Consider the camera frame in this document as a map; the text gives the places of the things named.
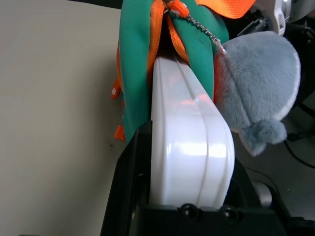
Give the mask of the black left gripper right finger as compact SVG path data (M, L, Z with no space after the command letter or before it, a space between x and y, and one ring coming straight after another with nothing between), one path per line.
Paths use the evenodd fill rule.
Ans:
M251 181L236 160L221 213L222 236L288 236L290 214L280 194L260 181Z

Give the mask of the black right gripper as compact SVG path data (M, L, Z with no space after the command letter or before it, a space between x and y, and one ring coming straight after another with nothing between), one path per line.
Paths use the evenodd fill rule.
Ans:
M268 19L263 15L260 10L252 8L247 11L245 15L241 18L228 18L227 30L229 34L229 39L233 39L235 37L254 32L269 31L271 30L271 26L268 22Z

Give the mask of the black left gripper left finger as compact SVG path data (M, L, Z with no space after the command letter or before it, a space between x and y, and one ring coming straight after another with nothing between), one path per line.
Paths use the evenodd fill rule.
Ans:
M141 125L118 158L100 234L129 235L132 214L141 194L148 201L152 151L152 122Z

